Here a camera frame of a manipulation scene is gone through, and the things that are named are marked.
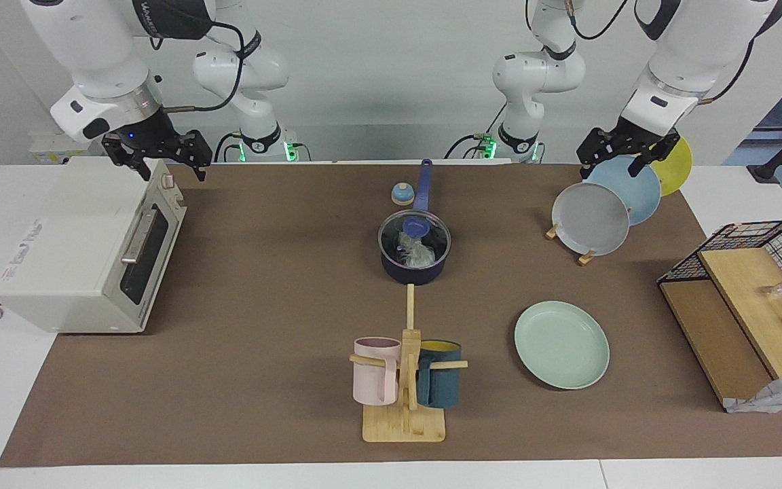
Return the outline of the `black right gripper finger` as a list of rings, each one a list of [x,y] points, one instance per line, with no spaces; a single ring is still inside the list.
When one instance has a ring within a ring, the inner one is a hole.
[[[199,182],[207,177],[207,168],[213,162],[214,153],[211,149],[192,149],[187,155],[187,166],[190,167]]]
[[[142,152],[128,153],[124,149],[111,149],[111,161],[114,165],[128,167],[128,169],[136,171],[143,181],[149,182],[151,170],[145,163]]]

